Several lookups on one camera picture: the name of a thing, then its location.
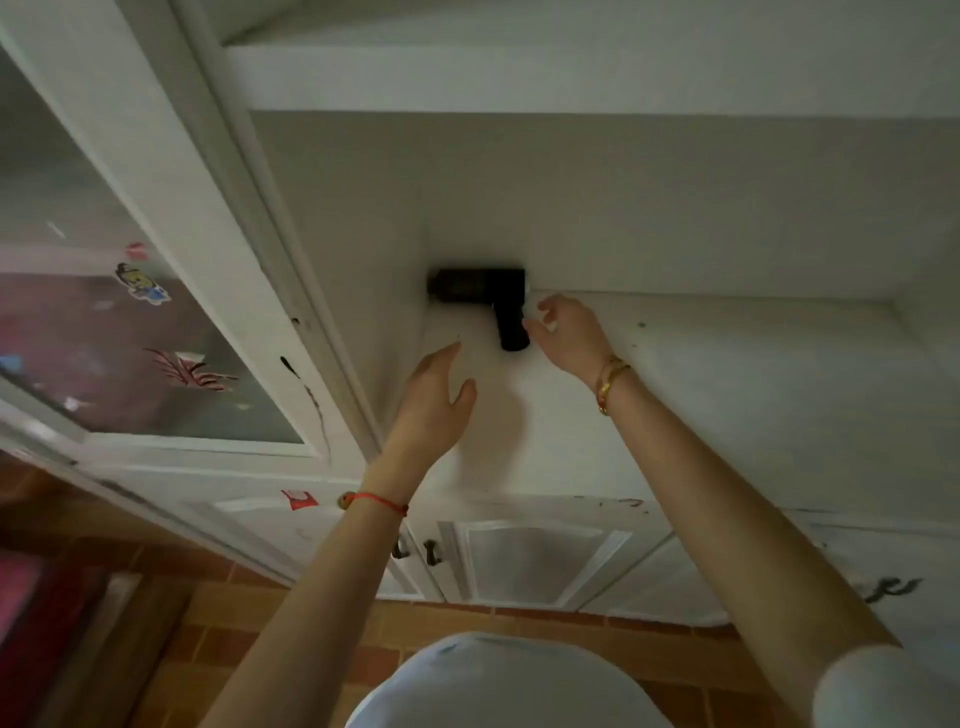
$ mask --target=black device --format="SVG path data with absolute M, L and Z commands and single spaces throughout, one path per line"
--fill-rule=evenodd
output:
M 441 268 L 427 277 L 426 292 L 443 303 L 491 306 L 500 348 L 519 352 L 530 346 L 522 324 L 527 299 L 527 272 L 522 268 Z

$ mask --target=cabinet handle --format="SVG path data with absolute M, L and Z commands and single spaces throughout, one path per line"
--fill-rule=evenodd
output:
M 910 579 L 906 583 L 892 576 L 885 576 L 876 582 L 874 592 L 867 596 L 864 601 L 867 604 L 876 604 L 885 596 L 906 596 L 913 594 L 920 586 L 922 579 Z
M 403 543 L 403 537 L 397 536 L 396 543 L 394 544 L 394 550 L 390 552 L 390 555 L 395 559 L 405 559 L 410 555 L 410 551 L 406 549 L 406 545 Z
M 444 562 L 444 560 L 437 554 L 437 546 L 439 545 L 440 544 L 433 539 L 423 542 L 423 547 L 426 549 L 426 565 L 428 567 L 435 567 Z

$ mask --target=left hand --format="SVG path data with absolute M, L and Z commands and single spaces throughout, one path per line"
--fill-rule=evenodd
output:
M 463 437 L 477 399 L 477 383 L 467 379 L 450 402 L 450 367 L 460 342 L 425 356 L 407 379 L 394 427 L 382 457 L 411 468 L 422 478 Z

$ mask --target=black mark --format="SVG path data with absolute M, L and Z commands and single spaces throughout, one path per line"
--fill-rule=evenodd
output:
M 320 403 L 317 402 L 317 398 L 313 396 L 313 392 L 310 390 L 310 387 L 308 387 L 306 383 L 302 379 L 300 379 L 300 375 L 297 374 L 297 370 L 294 369 L 292 366 L 290 366 L 290 362 L 287 361 L 287 357 L 282 356 L 280 358 L 280 361 L 283 363 L 283 366 L 285 366 L 287 369 L 290 370 L 290 374 L 292 374 L 293 376 L 295 376 L 297 379 L 300 380 L 300 384 L 302 384 L 303 389 L 306 390 L 307 397 L 309 397 L 310 401 L 313 402 L 313 408 L 317 410 L 317 417 L 320 418 L 320 434 L 324 436 L 324 444 L 326 445 L 326 456 L 329 459 L 330 464 L 332 465 L 333 450 L 330 448 L 330 438 L 326 436 L 326 421 L 324 420 L 324 412 L 320 408 Z

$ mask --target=right hand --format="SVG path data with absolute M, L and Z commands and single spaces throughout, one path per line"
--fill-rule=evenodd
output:
M 524 319 L 523 327 L 546 357 L 565 372 L 576 376 L 591 390 L 613 355 L 607 334 L 596 315 L 585 305 L 562 293 L 543 299 L 537 308 L 544 311 L 543 324 Z M 550 330 L 544 324 L 556 324 Z

